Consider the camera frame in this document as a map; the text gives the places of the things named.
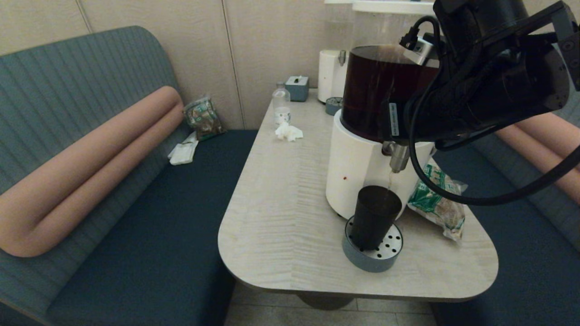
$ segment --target beige wall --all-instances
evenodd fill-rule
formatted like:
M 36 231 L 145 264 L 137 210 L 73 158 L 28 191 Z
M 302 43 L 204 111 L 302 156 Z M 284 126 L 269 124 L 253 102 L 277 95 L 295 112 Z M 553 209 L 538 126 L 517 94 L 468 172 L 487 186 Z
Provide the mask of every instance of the beige wall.
M 531 15 L 555 1 L 524 0 Z M 565 1 L 580 19 L 580 0 Z M 0 54 L 83 35 L 90 29 L 140 25 L 167 51 L 185 102 L 209 93 L 227 128 L 256 129 L 276 81 L 302 74 L 317 86 L 318 51 L 326 44 L 323 3 L 0 0 Z
M 75 0 L 0 0 L 0 55 L 88 32 Z
M 185 103 L 212 96 L 228 129 L 244 123 L 221 0 L 81 0 L 93 32 L 139 25 L 169 55 Z

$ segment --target dark blue seat cushion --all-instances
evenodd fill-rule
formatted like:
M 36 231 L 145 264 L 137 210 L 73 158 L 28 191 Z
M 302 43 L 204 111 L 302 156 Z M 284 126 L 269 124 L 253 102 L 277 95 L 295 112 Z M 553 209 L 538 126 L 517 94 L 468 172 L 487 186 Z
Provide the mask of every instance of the dark blue seat cushion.
M 514 190 L 471 146 L 437 153 L 435 160 L 453 179 L 469 184 L 467 196 Z M 498 276 L 473 300 L 432 304 L 438 324 L 580 325 L 580 253 L 527 200 L 470 208 L 494 242 Z
M 201 142 L 168 165 L 48 310 L 65 325 L 223 325 L 234 279 L 218 230 L 256 131 Z

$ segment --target snack bag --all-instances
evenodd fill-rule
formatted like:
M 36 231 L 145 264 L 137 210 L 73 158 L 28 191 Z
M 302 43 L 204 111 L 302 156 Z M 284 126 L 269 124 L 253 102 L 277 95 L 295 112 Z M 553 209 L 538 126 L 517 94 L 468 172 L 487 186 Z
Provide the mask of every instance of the snack bag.
M 197 139 L 203 141 L 211 137 L 225 133 L 213 103 L 209 96 L 204 96 L 197 101 L 191 102 L 184 109 L 183 113 L 187 124 L 197 132 Z
M 433 183 L 450 193 L 460 195 L 467 188 L 466 184 L 451 180 L 437 166 L 427 164 L 424 170 Z M 441 197 L 420 180 L 407 206 L 424 218 L 443 227 L 444 236 L 454 241 L 461 239 L 463 223 L 465 222 L 463 204 Z

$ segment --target table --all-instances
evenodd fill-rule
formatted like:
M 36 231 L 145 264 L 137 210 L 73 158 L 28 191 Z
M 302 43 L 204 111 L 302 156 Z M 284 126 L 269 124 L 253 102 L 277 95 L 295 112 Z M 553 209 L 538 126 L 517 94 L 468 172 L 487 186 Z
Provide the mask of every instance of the table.
M 498 256 L 468 207 L 461 245 L 407 209 L 396 221 L 405 242 L 391 269 L 350 263 L 341 247 L 346 220 L 325 196 L 332 116 L 316 90 L 291 104 L 304 138 L 278 140 L 270 104 L 220 226 L 219 252 L 239 281 L 298 295 L 431 302 L 468 300 L 491 286 Z

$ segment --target crumpled tissue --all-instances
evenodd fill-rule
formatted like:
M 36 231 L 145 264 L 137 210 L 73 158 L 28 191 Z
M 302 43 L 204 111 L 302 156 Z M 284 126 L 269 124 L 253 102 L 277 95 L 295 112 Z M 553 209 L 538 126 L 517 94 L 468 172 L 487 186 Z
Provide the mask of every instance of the crumpled tissue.
M 304 134 L 300 129 L 290 126 L 287 122 L 282 122 L 278 129 L 276 129 L 276 136 L 280 140 L 286 138 L 289 142 L 295 142 L 296 139 L 304 138 Z
M 196 132 L 191 133 L 167 155 L 169 163 L 171 165 L 180 165 L 193 162 L 193 154 L 195 154 L 195 148 L 198 143 Z

